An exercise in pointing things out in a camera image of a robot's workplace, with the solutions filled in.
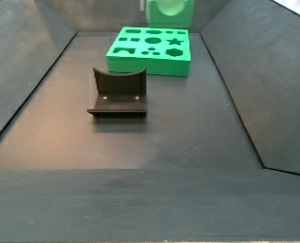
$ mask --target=bin floor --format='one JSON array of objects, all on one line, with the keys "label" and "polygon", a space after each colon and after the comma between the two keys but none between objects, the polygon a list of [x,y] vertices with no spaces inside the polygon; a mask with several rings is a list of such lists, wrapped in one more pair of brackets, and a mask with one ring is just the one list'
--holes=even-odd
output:
[{"label": "bin floor", "polygon": [[93,118],[115,35],[73,40],[0,138],[0,169],[261,168],[200,34],[189,76],[147,76],[146,119]]}]

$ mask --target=dark gray bin wall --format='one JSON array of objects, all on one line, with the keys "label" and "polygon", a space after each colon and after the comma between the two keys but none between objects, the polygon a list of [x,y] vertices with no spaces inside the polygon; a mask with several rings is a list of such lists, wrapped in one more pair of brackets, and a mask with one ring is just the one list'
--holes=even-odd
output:
[{"label": "dark gray bin wall", "polygon": [[[126,26],[147,26],[139,0],[46,1],[81,32],[111,32]],[[196,0],[192,32],[201,31],[229,1]]]},{"label": "dark gray bin wall", "polygon": [[0,131],[75,32],[43,1],[0,0]]},{"label": "dark gray bin wall", "polygon": [[201,34],[264,165],[300,173],[300,16],[233,0]]}]

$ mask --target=black plastic holder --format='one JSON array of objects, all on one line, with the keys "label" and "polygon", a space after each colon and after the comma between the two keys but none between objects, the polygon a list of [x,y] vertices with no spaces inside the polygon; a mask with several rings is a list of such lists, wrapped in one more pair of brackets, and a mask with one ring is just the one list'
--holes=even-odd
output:
[{"label": "black plastic holder", "polygon": [[145,115],[147,112],[146,69],[130,74],[110,74],[95,68],[93,70],[98,96],[95,106],[87,112],[94,116]]}]

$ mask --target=hexagonal hole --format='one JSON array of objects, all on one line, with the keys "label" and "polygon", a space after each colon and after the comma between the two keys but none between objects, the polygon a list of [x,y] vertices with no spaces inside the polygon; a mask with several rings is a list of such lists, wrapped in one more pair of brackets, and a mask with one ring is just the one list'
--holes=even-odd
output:
[{"label": "hexagonal hole", "polygon": [[184,51],[177,48],[169,49],[165,53],[172,57],[180,57],[184,55]]}]

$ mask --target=circular hole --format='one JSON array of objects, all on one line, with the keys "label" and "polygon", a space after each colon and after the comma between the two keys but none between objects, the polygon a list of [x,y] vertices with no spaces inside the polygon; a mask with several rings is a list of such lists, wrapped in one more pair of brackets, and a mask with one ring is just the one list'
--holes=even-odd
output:
[{"label": "circular hole", "polygon": [[151,37],[151,38],[146,38],[145,42],[149,44],[157,44],[159,43],[162,40],[159,38]]}]

